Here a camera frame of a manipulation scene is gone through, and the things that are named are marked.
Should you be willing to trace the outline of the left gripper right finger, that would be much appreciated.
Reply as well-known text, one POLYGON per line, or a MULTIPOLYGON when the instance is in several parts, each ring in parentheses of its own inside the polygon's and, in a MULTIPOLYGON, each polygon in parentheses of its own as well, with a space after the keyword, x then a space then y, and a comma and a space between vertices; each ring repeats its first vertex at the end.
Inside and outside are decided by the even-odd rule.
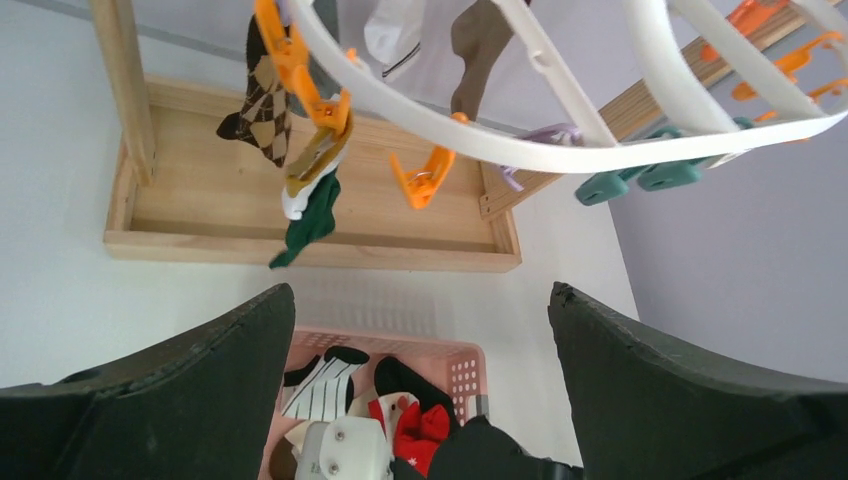
POLYGON ((576 287, 548 306, 589 479, 843 479, 847 387, 709 351, 576 287))

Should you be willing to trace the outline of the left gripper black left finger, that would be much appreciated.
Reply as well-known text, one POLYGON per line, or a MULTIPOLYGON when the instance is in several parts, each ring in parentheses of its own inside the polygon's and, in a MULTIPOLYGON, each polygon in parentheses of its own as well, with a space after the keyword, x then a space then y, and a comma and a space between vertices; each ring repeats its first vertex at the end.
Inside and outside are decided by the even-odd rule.
POLYGON ((5 479, 254 479, 295 326, 275 285, 175 337, 1 392, 5 479))

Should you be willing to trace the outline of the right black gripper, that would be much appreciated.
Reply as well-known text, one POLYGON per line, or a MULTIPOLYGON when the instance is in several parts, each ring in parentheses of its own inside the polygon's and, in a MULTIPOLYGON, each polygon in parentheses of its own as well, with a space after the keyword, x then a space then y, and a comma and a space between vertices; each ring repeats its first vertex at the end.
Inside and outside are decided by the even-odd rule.
POLYGON ((552 480, 581 479, 583 468, 530 455, 483 416, 466 422, 435 450, 428 472, 408 461, 390 464, 394 479, 552 480))

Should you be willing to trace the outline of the red christmas sock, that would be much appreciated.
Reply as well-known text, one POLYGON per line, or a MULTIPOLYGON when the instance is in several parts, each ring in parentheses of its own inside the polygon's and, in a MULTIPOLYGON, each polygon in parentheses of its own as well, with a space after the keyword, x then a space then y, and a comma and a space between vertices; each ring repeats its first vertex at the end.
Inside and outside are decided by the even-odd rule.
POLYGON ((444 406, 423 408, 413 394, 397 392, 370 400, 367 410, 380 423, 394 457, 427 478, 436 451, 451 433, 444 406))

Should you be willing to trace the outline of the pink plastic basket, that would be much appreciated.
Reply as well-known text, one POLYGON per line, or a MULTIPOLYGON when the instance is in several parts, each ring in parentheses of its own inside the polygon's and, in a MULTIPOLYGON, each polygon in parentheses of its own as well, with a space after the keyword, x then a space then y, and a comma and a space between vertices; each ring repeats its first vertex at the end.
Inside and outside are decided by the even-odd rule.
MULTIPOLYGON (((482 350, 474 344, 296 328, 285 372, 306 366, 315 355, 323 354, 332 346, 352 347, 370 355, 368 363, 352 376, 354 399, 345 416, 370 418, 367 403, 379 397, 374 387, 374 370, 385 357, 397 358, 446 392, 451 398, 460 426, 488 412, 485 359, 482 350)), ((269 434, 274 421, 305 421, 284 417, 280 413, 282 401, 281 387, 269 434)))

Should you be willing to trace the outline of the beige brown patch sock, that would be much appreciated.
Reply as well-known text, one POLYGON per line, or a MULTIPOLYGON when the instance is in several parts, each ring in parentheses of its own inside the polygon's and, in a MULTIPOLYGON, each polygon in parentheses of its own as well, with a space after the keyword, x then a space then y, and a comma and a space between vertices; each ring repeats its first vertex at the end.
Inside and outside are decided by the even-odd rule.
POLYGON ((294 423, 274 421, 272 423, 259 475, 261 479, 296 479, 298 457, 305 433, 313 422, 322 421, 305 420, 294 423))

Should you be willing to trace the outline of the black white striped sock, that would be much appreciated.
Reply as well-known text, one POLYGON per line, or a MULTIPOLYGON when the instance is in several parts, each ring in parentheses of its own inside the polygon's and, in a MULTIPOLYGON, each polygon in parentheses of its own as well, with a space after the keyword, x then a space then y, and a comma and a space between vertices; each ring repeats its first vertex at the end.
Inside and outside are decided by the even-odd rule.
POLYGON ((370 360, 366 352, 332 346, 306 366, 285 372, 280 413, 296 420, 330 422, 345 416, 354 399, 352 376, 370 360))

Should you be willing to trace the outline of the dark green sock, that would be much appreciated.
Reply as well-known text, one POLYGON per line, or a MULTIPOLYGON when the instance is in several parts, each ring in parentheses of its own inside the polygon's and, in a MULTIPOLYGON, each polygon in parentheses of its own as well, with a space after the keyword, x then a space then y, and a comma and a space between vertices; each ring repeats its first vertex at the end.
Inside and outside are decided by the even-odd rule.
POLYGON ((342 190, 337 170, 347 151, 348 148, 343 147, 319 178, 295 197, 283 190, 283 210, 289 219, 285 249, 269 262, 270 269, 288 267, 307 246, 335 231, 333 208, 342 190))

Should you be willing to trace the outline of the dark brown argyle sock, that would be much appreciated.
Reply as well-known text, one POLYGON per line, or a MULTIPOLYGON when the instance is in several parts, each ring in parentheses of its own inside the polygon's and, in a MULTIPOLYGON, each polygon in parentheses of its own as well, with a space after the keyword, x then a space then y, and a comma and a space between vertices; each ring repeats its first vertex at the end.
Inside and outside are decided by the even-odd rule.
POLYGON ((292 127, 289 94, 279 81, 254 16, 248 26, 245 59, 247 86, 243 105, 221 121, 216 135, 247 143, 277 168, 282 168, 292 127))

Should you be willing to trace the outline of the white round clip hanger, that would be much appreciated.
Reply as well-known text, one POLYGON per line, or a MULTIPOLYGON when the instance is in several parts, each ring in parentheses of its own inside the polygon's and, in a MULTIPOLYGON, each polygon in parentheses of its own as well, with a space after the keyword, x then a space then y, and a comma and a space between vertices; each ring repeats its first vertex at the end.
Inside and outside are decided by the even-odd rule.
MULTIPOLYGON (((712 1, 492 2, 514 32, 497 64, 515 61, 538 74, 534 83, 494 92, 494 100, 523 115, 563 114, 574 140, 521 140, 408 97, 382 79, 367 48, 359 58, 336 40, 313 1, 258 1, 254 16, 284 87, 315 125, 341 130, 361 105, 434 144, 434 167, 413 172, 390 161, 416 208, 438 190, 453 157, 540 179, 695 160, 713 168, 760 147, 812 138, 847 117, 845 100, 824 106, 820 89, 797 83, 812 46, 772 61, 754 38, 768 21, 782 35, 797 20, 817 28, 817 45, 845 62, 847 21, 833 1, 780 1, 762 16, 755 1, 735 11, 712 1)), ((449 80, 463 75, 464 62, 422 63, 417 72, 449 80)))

